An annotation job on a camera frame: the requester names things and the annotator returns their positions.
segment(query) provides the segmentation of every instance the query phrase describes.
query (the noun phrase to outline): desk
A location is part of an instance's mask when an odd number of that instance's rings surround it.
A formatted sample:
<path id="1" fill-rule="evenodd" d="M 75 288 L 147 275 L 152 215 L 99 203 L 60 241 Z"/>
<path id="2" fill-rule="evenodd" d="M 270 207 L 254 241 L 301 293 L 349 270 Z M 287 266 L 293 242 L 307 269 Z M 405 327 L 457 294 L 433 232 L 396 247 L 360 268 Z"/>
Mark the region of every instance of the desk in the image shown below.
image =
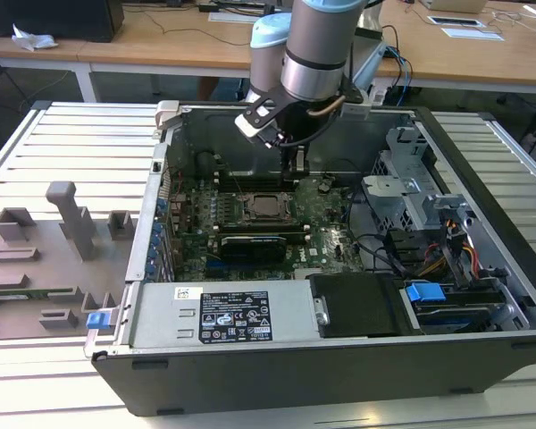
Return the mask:
<path id="1" fill-rule="evenodd" d="M 387 0 L 381 11 L 381 23 L 397 28 L 401 53 L 415 69 L 413 86 L 536 93 L 536 31 L 532 30 L 536 30 L 536 19 L 522 17 L 521 23 L 532 29 L 521 24 L 492 22 L 502 31 L 504 41 L 469 40 L 450 38 L 441 29 L 457 26 L 428 25 L 412 12 L 426 21 L 428 15 L 453 16 L 476 19 L 486 25 L 493 18 L 490 8 L 530 14 L 522 4 L 488 2 L 488 7 L 478 15 L 430 11 L 418 2 L 408 10 L 407 7 L 399 1 Z M 498 31 L 496 27 L 483 30 Z M 385 29 L 384 34 L 394 46 L 393 32 Z M 392 79 L 385 77 L 397 74 L 395 60 L 384 60 L 377 73 L 378 81 L 390 84 Z"/>
<path id="2" fill-rule="evenodd" d="M 521 4 L 504 2 L 489 2 L 489 7 L 523 10 Z M 415 13 L 406 13 L 406 8 L 407 4 L 398 0 L 386 0 L 381 22 L 398 29 L 401 52 L 415 68 L 414 86 L 536 93 L 536 31 L 520 24 L 497 22 L 503 42 L 449 38 L 440 26 L 422 22 Z M 423 17 L 465 16 L 484 23 L 492 19 L 490 8 L 479 15 L 428 11 L 420 3 L 412 8 Z M 125 12 L 123 26 L 111 44 L 59 40 L 60 46 L 55 49 L 31 53 L 15 46 L 9 38 L 0 38 L 0 63 L 8 67 L 70 70 L 76 73 L 86 102 L 97 101 L 91 72 L 248 76 L 247 42 L 252 25 L 209 22 L 208 14 L 196 8 L 147 13 L 164 29 L 201 29 L 244 46 L 228 45 L 193 30 L 163 34 L 144 13 Z M 536 19 L 523 17 L 523 23 L 536 29 Z M 394 44 L 390 30 L 385 33 Z M 388 86 L 397 73 L 395 61 L 385 60 L 376 82 Z"/>

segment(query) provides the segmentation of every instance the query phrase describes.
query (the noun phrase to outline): floor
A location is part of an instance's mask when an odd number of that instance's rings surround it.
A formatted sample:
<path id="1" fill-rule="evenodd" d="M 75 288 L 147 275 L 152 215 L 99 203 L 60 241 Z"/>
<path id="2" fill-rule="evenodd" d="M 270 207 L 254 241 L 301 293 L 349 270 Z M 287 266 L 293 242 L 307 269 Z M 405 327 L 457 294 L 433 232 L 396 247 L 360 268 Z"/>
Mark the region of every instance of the floor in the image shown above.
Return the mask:
<path id="1" fill-rule="evenodd" d="M 73 73 L 28 69 L 9 69 L 8 73 L 30 100 L 82 101 L 78 82 Z M 161 76 L 161 95 L 151 91 L 148 75 L 128 73 L 96 73 L 96 84 L 104 102 L 157 103 L 162 99 L 194 100 L 197 98 L 198 78 Z M 233 101 L 239 87 L 237 79 L 221 79 L 212 100 Z M 500 94 L 472 93 L 464 109 L 457 107 L 463 91 L 430 89 L 415 90 L 406 105 L 424 105 L 432 111 L 489 112 L 511 133 L 520 139 L 536 112 L 536 95 L 508 96 L 505 105 L 497 103 Z M 0 72 L 0 147 L 13 133 L 29 107 L 8 76 Z"/>

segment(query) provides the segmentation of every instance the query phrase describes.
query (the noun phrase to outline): computer case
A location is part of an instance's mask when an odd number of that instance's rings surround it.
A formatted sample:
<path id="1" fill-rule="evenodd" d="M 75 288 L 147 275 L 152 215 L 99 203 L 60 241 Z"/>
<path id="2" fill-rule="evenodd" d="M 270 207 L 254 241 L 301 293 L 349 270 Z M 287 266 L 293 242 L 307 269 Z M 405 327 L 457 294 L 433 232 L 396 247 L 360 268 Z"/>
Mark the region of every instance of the computer case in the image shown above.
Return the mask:
<path id="1" fill-rule="evenodd" d="M 12 24 L 33 34 L 111 42 L 123 23 L 121 0 L 0 0 L 0 37 Z"/>

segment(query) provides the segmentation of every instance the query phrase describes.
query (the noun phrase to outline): light blue robot joint cap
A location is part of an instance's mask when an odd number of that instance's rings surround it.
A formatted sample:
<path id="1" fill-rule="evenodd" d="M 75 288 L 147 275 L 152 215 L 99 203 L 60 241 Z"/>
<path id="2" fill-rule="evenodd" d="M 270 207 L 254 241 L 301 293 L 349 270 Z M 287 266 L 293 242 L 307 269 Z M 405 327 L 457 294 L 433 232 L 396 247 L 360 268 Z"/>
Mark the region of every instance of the light blue robot joint cap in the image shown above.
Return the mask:
<path id="1" fill-rule="evenodd" d="M 366 0 L 302 0 L 305 4 L 319 12 L 342 13 L 356 9 Z"/>
<path id="2" fill-rule="evenodd" d="M 250 47 L 257 49 L 286 43 L 291 19 L 291 13 L 274 13 L 260 18 L 252 28 Z"/>

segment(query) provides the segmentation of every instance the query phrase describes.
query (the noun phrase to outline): power supply label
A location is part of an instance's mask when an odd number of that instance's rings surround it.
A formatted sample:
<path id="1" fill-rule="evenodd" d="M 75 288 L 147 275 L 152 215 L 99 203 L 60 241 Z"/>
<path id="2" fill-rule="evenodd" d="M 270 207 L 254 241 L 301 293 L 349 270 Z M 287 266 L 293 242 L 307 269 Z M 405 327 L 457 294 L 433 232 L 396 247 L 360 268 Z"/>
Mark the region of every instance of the power supply label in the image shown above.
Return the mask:
<path id="1" fill-rule="evenodd" d="M 268 292 L 203 293 L 198 338 L 203 344 L 271 341 Z"/>

